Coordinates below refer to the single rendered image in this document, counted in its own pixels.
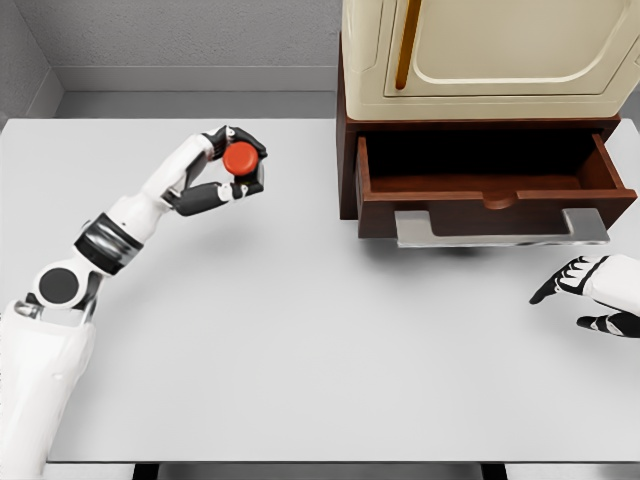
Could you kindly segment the red round switch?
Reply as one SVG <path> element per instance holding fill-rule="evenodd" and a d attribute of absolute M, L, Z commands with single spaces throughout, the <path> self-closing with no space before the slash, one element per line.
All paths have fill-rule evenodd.
<path fill-rule="evenodd" d="M 222 157 L 224 168 L 234 176 L 246 176 L 259 163 L 257 149 L 247 142 L 236 142 L 226 148 Z"/>

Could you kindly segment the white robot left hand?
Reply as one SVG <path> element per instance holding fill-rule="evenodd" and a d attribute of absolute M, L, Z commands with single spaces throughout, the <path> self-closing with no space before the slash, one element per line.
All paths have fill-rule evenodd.
<path fill-rule="evenodd" d="M 229 183 L 195 186 L 207 164 L 223 157 L 233 145 L 246 143 L 256 150 L 257 164 Z M 192 135 L 169 155 L 142 186 L 142 191 L 182 216 L 196 215 L 264 191 L 266 147 L 245 130 L 224 125 L 217 131 Z"/>

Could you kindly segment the cream cabinet door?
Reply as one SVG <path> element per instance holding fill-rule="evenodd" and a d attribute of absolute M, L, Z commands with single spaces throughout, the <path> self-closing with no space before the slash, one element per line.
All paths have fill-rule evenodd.
<path fill-rule="evenodd" d="M 406 7 L 392 29 L 390 97 L 599 95 L 640 37 L 640 0 L 421 0 L 397 88 Z"/>

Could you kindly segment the cream cabinet box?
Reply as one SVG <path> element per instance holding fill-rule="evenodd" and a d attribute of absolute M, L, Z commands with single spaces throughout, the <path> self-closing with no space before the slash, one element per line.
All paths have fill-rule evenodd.
<path fill-rule="evenodd" d="M 599 95 L 390 97 L 385 93 L 400 0 L 344 0 L 346 108 L 356 120 L 467 120 L 610 117 L 640 83 L 640 37 Z"/>

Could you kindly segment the dark brown wooden cabinet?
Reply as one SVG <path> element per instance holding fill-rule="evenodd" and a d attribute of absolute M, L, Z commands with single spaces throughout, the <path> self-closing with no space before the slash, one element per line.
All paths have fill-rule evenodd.
<path fill-rule="evenodd" d="M 346 108 L 342 34 L 339 34 L 338 51 L 336 149 L 341 220 L 356 219 L 355 160 L 357 138 L 363 132 L 579 129 L 600 133 L 601 139 L 606 141 L 621 122 L 619 114 L 606 118 L 566 119 L 356 120 L 349 116 Z"/>

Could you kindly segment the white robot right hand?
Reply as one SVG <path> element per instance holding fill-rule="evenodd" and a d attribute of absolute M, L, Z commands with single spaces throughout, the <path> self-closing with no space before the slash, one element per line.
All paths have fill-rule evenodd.
<path fill-rule="evenodd" d="M 529 303 L 539 304 L 557 293 L 588 297 L 615 310 L 582 316 L 576 324 L 616 337 L 640 339 L 640 260 L 626 255 L 579 256 L 547 279 Z"/>

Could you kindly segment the brown wooden drawer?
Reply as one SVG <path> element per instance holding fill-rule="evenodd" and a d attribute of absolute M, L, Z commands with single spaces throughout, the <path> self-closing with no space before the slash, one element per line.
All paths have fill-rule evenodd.
<path fill-rule="evenodd" d="M 611 227 L 636 200 L 589 130 L 373 132 L 358 140 L 358 234 L 393 238 L 398 211 L 426 211 L 439 236 L 566 230 L 565 208 Z"/>

